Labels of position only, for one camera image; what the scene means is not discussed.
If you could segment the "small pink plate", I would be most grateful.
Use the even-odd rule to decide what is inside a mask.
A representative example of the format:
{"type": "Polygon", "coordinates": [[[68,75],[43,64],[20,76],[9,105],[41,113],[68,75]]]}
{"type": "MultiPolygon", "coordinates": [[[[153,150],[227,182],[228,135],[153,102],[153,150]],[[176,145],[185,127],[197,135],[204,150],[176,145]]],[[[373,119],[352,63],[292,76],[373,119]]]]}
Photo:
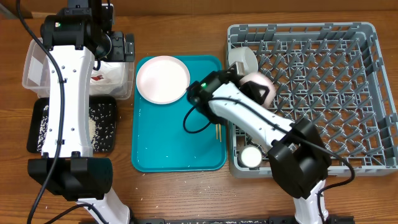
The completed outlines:
{"type": "Polygon", "coordinates": [[[269,108],[276,95],[274,84],[259,72],[250,73],[239,81],[239,90],[264,108],[269,108]]]}

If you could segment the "grey bowl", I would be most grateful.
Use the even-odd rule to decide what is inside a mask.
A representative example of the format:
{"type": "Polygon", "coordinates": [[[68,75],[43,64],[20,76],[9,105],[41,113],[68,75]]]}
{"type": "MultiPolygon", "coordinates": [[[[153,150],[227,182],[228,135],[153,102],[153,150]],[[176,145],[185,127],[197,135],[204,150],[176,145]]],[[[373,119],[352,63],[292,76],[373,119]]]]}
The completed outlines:
{"type": "Polygon", "coordinates": [[[241,62],[245,74],[257,72],[258,62],[255,53],[249,47],[238,47],[228,51],[228,65],[241,62]]]}

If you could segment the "wooden chopstick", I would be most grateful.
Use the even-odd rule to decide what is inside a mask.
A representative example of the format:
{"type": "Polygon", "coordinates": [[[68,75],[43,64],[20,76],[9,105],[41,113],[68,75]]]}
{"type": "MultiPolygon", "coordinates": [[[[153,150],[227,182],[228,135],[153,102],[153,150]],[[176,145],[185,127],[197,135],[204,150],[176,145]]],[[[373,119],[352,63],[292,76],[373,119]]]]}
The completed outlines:
{"type": "Polygon", "coordinates": [[[215,125],[215,129],[216,129],[216,139],[218,139],[218,124],[215,125]]]}
{"type": "Polygon", "coordinates": [[[222,125],[218,124],[218,139],[220,140],[220,142],[222,141],[222,125]]]}

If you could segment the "large pink plate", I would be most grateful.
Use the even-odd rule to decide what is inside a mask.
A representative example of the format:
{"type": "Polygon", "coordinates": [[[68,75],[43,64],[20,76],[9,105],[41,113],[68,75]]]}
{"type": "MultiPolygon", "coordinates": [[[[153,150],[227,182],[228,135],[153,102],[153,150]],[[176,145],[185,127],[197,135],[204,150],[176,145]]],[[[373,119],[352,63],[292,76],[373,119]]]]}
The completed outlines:
{"type": "Polygon", "coordinates": [[[190,84],[187,66],[176,57],[158,56],[149,59],[138,70],[136,87],[147,101],[166,105],[179,100],[190,84]]]}

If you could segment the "small white cup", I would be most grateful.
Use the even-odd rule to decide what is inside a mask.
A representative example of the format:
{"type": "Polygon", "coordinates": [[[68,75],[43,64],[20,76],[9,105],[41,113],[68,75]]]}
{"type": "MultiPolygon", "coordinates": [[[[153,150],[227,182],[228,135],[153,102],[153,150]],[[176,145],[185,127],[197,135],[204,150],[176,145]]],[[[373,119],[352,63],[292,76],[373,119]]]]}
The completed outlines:
{"type": "Polygon", "coordinates": [[[257,168],[262,162],[261,150],[253,145],[244,146],[239,150],[239,164],[247,168],[257,168]]]}

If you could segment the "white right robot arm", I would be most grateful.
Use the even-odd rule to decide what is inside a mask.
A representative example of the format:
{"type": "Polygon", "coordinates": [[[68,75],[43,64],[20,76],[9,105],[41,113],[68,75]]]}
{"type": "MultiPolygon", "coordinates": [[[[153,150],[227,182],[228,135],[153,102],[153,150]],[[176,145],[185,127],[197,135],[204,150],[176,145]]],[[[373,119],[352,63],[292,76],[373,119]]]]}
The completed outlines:
{"type": "Polygon", "coordinates": [[[209,122],[229,121],[257,139],[267,152],[272,177],[294,199],[297,223],[325,223],[328,211],[321,198],[331,165],[329,152],[311,121],[292,121],[261,106],[270,93],[249,81],[243,63],[211,72],[187,88],[187,100],[209,122]]]}

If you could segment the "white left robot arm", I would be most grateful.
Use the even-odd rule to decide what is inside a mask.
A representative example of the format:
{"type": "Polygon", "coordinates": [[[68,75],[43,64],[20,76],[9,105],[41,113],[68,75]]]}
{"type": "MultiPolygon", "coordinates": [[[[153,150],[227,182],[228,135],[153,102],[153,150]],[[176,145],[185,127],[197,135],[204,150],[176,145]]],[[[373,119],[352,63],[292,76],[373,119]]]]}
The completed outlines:
{"type": "Polygon", "coordinates": [[[112,187],[111,160],[93,155],[89,134],[92,71],[101,61],[134,59],[123,33],[112,30],[113,16],[109,2],[69,1],[33,36],[50,62],[49,120],[41,157],[30,159],[27,168],[42,192],[87,209],[96,222],[135,223],[112,187]]]}

